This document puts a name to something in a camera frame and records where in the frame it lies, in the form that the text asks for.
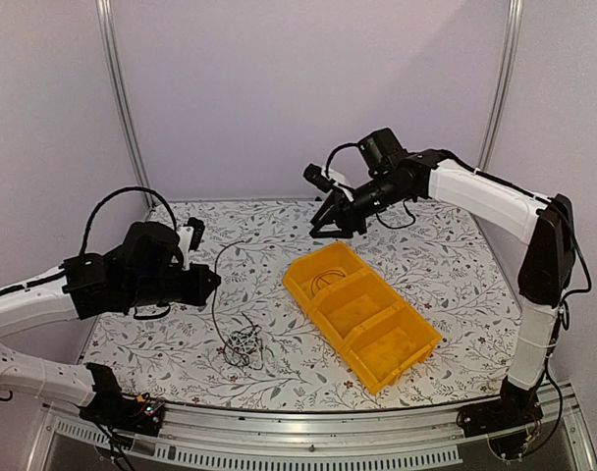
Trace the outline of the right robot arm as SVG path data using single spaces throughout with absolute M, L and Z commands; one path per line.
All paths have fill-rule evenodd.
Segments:
M 309 164 L 306 181 L 324 193 L 311 219 L 314 238 L 351 238 L 396 204 L 427 200 L 460 209 L 521 247 L 513 292 L 520 328 L 506 384 L 535 388 L 567 321 L 570 278 L 578 255 L 572 206 L 474 168 L 447 149 L 405 149 L 384 128 L 335 147 Z

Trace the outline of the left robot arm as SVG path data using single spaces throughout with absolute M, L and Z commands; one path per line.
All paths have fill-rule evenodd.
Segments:
M 191 218 L 175 230 L 156 222 L 132 224 L 124 241 L 105 254 L 82 251 L 59 266 L 0 289 L 0 391 L 31 393 L 93 411 L 110 426 L 130 418 L 128 401 L 112 370 L 94 363 L 72 365 L 15 351 L 7 336 L 105 313 L 132 314 L 145 306 L 167 315 L 173 304 L 205 305 L 220 277 L 190 262 L 204 233 Z

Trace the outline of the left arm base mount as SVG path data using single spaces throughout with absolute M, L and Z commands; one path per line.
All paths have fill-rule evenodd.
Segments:
M 80 417 L 113 429 L 157 437 L 165 417 L 165 399 L 149 392 L 132 396 L 122 393 L 112 370 L 97 363 L 86 363 L 92 378 L 93 397 L 80 406 Z

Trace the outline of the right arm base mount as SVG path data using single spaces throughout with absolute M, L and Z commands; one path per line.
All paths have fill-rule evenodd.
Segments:
M 521 458 L 543 418 L 537 390 L 522 390 L 505 379 L 498 398 L 461 407 L 456 423 L 467 438 L 502 432 L 490 440 L 491 451 L 505 460 Z

